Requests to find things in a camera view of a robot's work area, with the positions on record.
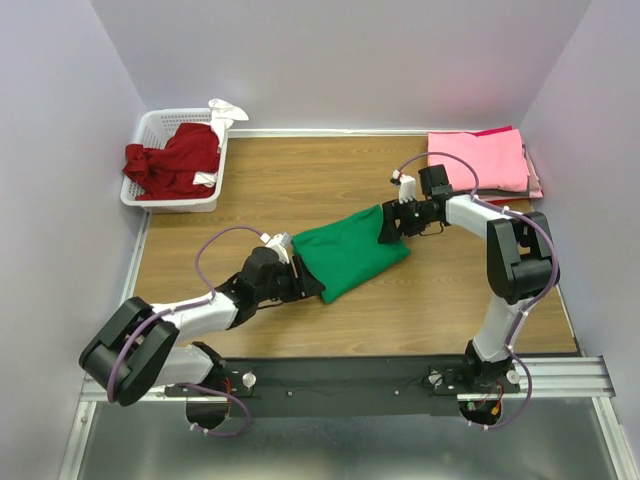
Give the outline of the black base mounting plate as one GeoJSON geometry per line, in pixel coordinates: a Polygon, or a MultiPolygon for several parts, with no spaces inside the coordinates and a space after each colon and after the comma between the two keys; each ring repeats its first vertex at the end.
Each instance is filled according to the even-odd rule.
{"type": "Polygon", "coordinates": [[[166,388],[187,399],[186,413],[202,426],[224,414],[241,417],[458,416],[493,424],[493,409],[517,393],[508,360],[475,367],[463,355],[317,357],[218,361],[197,387],[166,388]]]}

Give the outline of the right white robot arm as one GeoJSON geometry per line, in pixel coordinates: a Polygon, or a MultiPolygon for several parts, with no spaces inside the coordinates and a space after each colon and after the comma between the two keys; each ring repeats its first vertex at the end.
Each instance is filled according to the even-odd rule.
{"type": "Polygon", "coordinates": [[[420,235],[433,223],[463,228],[485,242],[492,298],[483,325],[462,357],[432,367],[429,374],[437,394],[484,393],[506,380],[526,318],[559,280],[547,219],[454,193],[441,165],[421,169],[418,177],[396,170],[390,181],[398,197],[382,205],[379,243],[420,235]]]}

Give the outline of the pink folded t shirt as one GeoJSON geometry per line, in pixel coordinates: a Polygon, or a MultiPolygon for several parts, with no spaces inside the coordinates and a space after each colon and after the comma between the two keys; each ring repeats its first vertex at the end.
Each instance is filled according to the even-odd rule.
{"type": "Polygon", "coordinates": [[[491,135],[472,133],[430,133],[429,152],[442,152],[461,158],[477,173],[479,190],[524,192],[528,189],[529,169],[518,130],[491,135]]]}

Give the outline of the aluminium frame rail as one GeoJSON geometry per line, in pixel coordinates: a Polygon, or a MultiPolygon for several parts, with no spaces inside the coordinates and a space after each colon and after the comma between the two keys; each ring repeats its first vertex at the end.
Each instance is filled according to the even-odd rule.
{"type": "MultiPolygon", "coordinates": [[[[488,292],[484,243],[455,228],[415,242],[410,262],[327,305],[265,310],[216,335],[229,358],[454,355],[480,325],[488,292]]],[[[259,417],[241,435],[192,432],[187,399],[153,389],[107,402],[87,381],[64,479],[631,479],[614,388],[600,357],[528,355],[496,431],[458,416],[259,417]]]]}

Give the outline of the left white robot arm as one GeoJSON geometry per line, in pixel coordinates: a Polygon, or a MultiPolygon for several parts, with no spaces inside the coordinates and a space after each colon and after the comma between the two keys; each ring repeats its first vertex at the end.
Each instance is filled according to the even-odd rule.
{"type": "Polygon", "coordinates": [[[219,357],[180,342],[244,324],[267,301],[290,303],[325,291],[298,255],[281,246],[253,249],[242,269],[213,293],[170,304],[127,299],[79,356],[79,365],[108,400],[129,406],[156,386],[188,383],[201,395],[222,380],[219,357]]]}

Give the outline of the dark red t shirt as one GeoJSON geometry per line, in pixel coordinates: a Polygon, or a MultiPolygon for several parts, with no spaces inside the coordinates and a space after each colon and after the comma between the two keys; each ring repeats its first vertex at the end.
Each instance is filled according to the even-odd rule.
{"type": "Polygon", "coordinates": [[[182,123],[164,148],[129,144],[123,173],[144,190],[139,201],[210,197],[215,185],[194,184],[197,172],[216,174],[219,140],[208,125],[182,123]]]}

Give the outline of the folded shirts stack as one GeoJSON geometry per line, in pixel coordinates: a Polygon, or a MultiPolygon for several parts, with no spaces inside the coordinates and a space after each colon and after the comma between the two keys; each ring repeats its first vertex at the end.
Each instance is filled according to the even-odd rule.
{"type": "Polygon", "coordinates": [[[535,166],[530,159],[525,144],[522,144],[523,156],[528,168],[528,186],[524,192],[511,192],[504,190],[482,190],[481,198],[490,203],[504,204],[508,200],[521,200],[521,199],[540,199],[543,197],[543,188],[540,184],[539,176],[535,170],[535,166]]]}

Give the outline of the white plastic laundry basket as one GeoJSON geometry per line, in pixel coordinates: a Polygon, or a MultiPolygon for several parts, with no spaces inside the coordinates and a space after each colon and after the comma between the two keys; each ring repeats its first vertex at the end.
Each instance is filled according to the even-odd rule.
{"type": "MultiPolygon", "coordinates": [[[[182,123],[201,123],[210,125],[211,110],[209,108],[177,108],[153,110],[144,114],[133,137],[134,143],[144,147],[161,148],[175,134],[182,123]]],[[[171,200],[138,200],[145,193],[144,189],[123,177],[120,200],[124,205],[139,207],[149,213],[204,213],[216,209],[218,198],[224,183],[228,140],[220,147],[220,162],[216,173],[216,182],[210,188],[210,195],[204,198],[171,199],[171,200]]]]}

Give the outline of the white t shirt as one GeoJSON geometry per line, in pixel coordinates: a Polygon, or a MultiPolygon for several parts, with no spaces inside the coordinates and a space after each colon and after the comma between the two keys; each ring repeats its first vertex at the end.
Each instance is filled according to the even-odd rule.
{"type": "MultiPolygon", "coordinates": [[[[210,128],[218,139],[218,157],[221,157],[222,147],[225,145],[228,133],[235,122],[246,122],[249,115],[244,109],[225,100],[214,98],[208,102],[211,113],[210,128]]],[[[197,171],[193,184],[213,188],[218,180],[218,167],[210,171],[197,171]]]]}

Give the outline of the green t shirt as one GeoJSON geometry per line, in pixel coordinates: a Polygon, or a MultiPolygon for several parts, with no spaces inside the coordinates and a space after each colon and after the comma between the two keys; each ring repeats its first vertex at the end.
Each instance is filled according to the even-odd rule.
{"type": "Polygon", "coordinates": [[[378,242],[382,224],[382,208],[374,205],[293,237],[294,253],[325,286],[324,303],[335,302],[409,256],[410,249],[402,241],[378,242]]]}

